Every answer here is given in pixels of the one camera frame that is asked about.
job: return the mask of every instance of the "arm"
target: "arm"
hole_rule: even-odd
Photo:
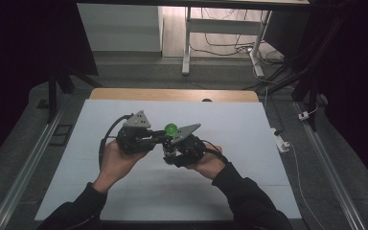
[[[186,168],[213,180],[212,184],[228,199],[239,229],[292,229],[288,218],[276,209],[267,194],[253,180],[242,178],[232,163],[225,166],[215,155],[205,153],[199,162]]]
[[[101,229],[100,214],[109,189],[124,178],[147,153],[124,154],[116,141],[106,145],[101,171],[94,183],[88,183],[74,202],[60,205],[38,227],[43,229]]]

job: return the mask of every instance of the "black sleeve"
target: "black sleeve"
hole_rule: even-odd
[[[270,198],[256,182],[242,178],[232,163],[218,173],[212,184],[228,199],[239,229],[292,229],[288,218],[278,211]]]
[[[92,183],[88,183],[74,202],[60,205],[37,229],[101,229],[100,214],[106,198],[106,194],[97,192]]]

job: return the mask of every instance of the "table leg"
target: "table leg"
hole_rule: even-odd
[[[187,8],[187,18],[185,22],[185,44],[183,56],[182,75],[188,76],[190,74],[190,31],[191,31],[191,8]]]
[[[265,33],[265,27],[267,26],[267,22],[268,22],[268,18],[270,17],[270,14],[271,14],[271,11],[266,12],[266,14],[264,16],[264,19],[262,21],[261,27],[259,29],[258,35],[256,37],[255,45],[254,45],[252,51],[249,52],[249,56],[250,56],[250,59],[252,60],[253,68],[255,70],[256,77],[259,78],[259,79],[263,78],[265,76],[265,74],[263,73],[262,66],[259,63],[257,54],[259,52],[259,47],[260,47],[260,44],[262,42],[263,35]]]

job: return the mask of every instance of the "green sphere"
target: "green sphere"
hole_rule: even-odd
[[[166,125],[164,130],[166,131],[167,135],[169,135],[171,137],[174,137],[178,132],[178,127],[175,124],[170,123],[170,124]]]

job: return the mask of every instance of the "white tabletop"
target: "white tabletop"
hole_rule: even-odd
[[[300,213],[261,103],[87,100],[35,219],[74,201],[99,172],[98,148],[121,116],[144,110],[153,130],[201,123],[194,135],[221,145],[244,177],[255,180],[289,219]],[[112,132],[117,134],[121,125]],[[225,196],[197,172],[165,164],[161,146],[108,193],[102,220],[229,220]]]

